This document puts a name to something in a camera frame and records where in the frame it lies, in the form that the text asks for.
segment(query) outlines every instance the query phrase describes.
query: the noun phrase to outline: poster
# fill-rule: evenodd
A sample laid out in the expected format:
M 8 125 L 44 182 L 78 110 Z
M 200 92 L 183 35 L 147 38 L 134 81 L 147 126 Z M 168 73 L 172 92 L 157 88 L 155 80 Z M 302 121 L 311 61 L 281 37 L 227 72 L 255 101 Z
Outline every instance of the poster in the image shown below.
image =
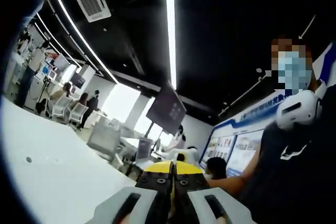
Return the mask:
M 230 160 L 227 163 L 226 174 L 228 177 L 240 175 L 250 160 L 261 141 L 263 129 L 254 132 L 247 132 L 237 136 L 235 146 L 232 150 Z
M 235 135 L 212 137 L 201 161 L 201 167 L 205 168 L 206 162 L 211 157 L 221 157 L 228 160 L 234 144 Z
M 211 157 L 221 157 L 225 159 L 225 161 L 227 161 L 232 149 L 234 139 L 235 139 L 234 135 L 220 137 L 219 140 L 217 141 L 216 148 L 214 150 L 214 155 Z
M 204 153 L 204 156 L 203 156 L 203 159 L 202 159 L 202 162 L 201 162 L 201 167 L 205 168 L 205 164 L 208 161 L 208 159 L 211 158 L 215 154 L 214 150 L 217 146 L 218 140 L 219 140 L 219 137 L 212 137 L 210 139 L 210 142 L 208 144 L 208 147 L 207 147 L 207 149 Z

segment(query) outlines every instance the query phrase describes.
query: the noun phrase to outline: black ceiling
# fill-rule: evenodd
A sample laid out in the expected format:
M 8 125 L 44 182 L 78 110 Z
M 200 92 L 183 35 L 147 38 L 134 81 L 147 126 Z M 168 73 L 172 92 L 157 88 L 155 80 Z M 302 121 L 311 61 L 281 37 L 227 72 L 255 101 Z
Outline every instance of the black ceiling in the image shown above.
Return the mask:
M 89 23 L 76 0 L 63 0 L 76 26 L 108 68 L 161 86 L 170 79 L 165 0 L 106 1 L 112 16 Z M 50 2 L 98 67 L 71 29 L 57 0 Z M 313 57 L 320 55 L 335 35 L 333 3 L 334 0 L 175 0 L 177 92 L 208 107 L 206 111 L 187 104 L 188 113 L 216 124 L 270 94 L 272 86 L 265 80 L 222 118 L 217 116 L 225 108 L 223 102 L 235 101 L 270 69 L 270 41 L 284 32 L 301 35 L 314 15 L 304 38 Z M 40 15 L 63 46 L 75 58 L 85 60 L 48 4 L 44 4 Z M 147 94 L 155 93 L 143 85 L 141 88 Z

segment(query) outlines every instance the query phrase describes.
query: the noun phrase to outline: blue surgical mask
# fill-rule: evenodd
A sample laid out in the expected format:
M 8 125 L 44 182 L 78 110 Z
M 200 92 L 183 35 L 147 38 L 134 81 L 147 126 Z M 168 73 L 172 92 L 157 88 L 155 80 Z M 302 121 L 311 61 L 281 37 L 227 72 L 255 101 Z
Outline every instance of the blue surgical mask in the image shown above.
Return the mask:
M 307 89 L 311 75 L 312 70 L 306 67 L 306 58 L 299 57 L 298 51 L 278 52 L 278 82 L 284 83 L 291 94 Z

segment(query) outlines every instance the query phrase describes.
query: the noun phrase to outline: ceiling vent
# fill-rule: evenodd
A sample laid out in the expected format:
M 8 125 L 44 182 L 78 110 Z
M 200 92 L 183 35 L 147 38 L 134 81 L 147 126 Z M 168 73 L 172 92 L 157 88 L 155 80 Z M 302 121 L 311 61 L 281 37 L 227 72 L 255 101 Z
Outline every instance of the ceiling vent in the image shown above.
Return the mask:
M 77 0 L 88 22 L 111 17 L 105 0 Z

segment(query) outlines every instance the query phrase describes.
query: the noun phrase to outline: black screen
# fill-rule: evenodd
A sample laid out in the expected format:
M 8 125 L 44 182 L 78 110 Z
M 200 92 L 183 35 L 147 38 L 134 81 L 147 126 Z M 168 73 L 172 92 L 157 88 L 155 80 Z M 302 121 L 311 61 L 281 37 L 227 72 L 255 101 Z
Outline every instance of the black screen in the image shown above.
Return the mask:
M 80 89 L 83 86 L 85 79 L 79 74 L 74 73 L 70 81 L 72 82 L 73 85 L 75 85 L 77 88 Z
M 164 85 L 151 108 L 148 110 L 147 117 L 173 135 L 185 116 L 186 109 L 182 101 L 170 83 Z

